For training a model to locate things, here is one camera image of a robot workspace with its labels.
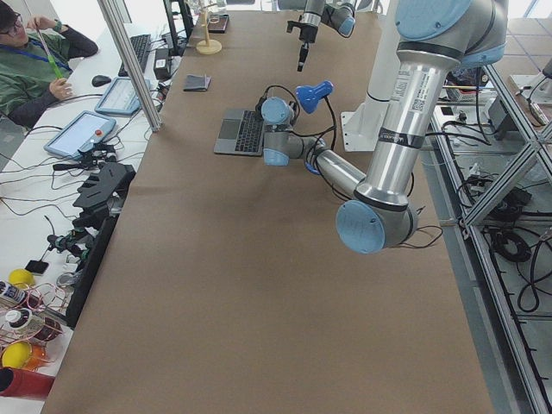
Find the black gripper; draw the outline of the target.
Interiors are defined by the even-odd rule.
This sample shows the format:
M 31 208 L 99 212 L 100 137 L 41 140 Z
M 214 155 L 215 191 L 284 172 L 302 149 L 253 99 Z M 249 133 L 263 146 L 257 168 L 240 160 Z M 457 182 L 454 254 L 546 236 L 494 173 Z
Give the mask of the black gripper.
M 295 28 L 299 29 L 299 40 L 304 43 L 299 49 L 297 66 L 297 71 L 302 72 L 309 53 L 308 43 L 314 43 L 316 41 L 318 26 L 304 22 L 287 22 L 287 33 L 291 33 Z
M 298 106 L 280 97 L 269 97 L 260 107 L 260 115 L 266 123 L 295 123 Z

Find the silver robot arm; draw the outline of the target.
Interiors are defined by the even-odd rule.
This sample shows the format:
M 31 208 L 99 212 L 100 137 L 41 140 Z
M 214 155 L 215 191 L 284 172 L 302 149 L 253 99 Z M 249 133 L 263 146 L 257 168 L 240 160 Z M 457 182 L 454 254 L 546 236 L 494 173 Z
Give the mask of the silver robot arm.
M 321 138 L 292 129 L 300 111 L 312 112 L 333 90 L 330 82 L 299 86 L 297 102 L 264 97 L 264 161 L 285 166 L 301 159 L 329 185 L 348 194 L 336 214 L 342 242 L 360 254 L 406 242 L 417 226 L 406 186 L 447 75 L 500 60 L 505 50 L 505 1 L 401 1 L 386 28 L 396 44 L 398 68 L 366 172 L 349 164 Z
M 297 21 L 288 21 L 286 32 L 299 29 L 299 40 L 302 45 L 299 50 L 297 71 L 302 72 L 307 60 L 310 46 L 316 42 L 318 28 L 324 24 L 334 29 L 341 37 L 348 38 L 354 31 L 355 9 L 351 3 L 334 6 L 323 0 L 308 0 L 303 14 Z

